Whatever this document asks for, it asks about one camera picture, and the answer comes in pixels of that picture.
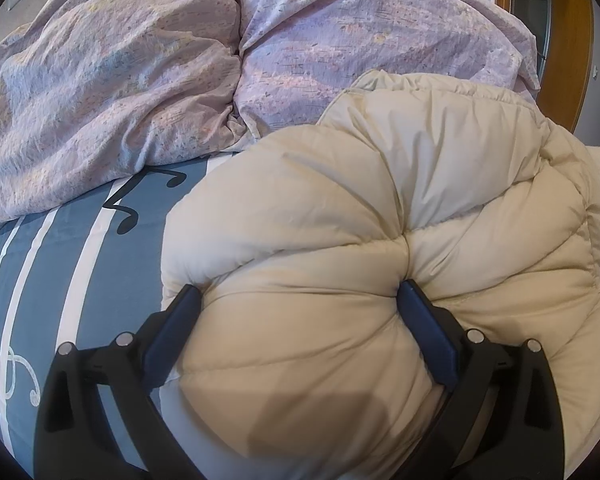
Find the lilac floral duvet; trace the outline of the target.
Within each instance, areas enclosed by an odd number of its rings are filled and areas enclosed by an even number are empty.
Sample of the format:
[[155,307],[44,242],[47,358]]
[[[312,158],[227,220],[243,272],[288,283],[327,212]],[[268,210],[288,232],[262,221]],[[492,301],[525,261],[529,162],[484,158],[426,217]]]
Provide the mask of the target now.
[[490,0],[48,0],[0,42],[0,229],[313,124],[370,70],[533,98],[537,60]]

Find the cream puffer down jacket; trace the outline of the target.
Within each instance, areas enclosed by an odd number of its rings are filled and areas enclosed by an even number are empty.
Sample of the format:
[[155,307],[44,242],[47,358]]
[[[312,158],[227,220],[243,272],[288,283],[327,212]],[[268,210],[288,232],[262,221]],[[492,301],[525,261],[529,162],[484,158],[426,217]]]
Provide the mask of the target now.
[[161,411],[210,479],[387,479],[443,401],[396,310],[538,340],[574,471],[600,440],[600,148],[518,94],[370,72],[166,217],[162,299],[201,316]]

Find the blue white music-note bedsheet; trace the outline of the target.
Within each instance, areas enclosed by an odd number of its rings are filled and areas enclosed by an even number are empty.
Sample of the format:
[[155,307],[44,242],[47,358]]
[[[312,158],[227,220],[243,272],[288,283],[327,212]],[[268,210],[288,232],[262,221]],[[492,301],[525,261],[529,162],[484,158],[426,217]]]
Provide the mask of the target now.
[[161,307],[166,215],[224,155],[146,169],[0,231],[0,449],[33,471],[57,347],[109,344]]

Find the orange wooden bed frame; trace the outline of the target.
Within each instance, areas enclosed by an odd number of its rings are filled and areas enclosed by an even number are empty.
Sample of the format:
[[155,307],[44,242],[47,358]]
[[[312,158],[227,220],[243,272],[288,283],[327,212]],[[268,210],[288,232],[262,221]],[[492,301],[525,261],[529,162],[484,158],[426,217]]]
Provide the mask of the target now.
[[576,130],[592,66],[592,0],[495,0],[535,36],[539,108],[554,122]]

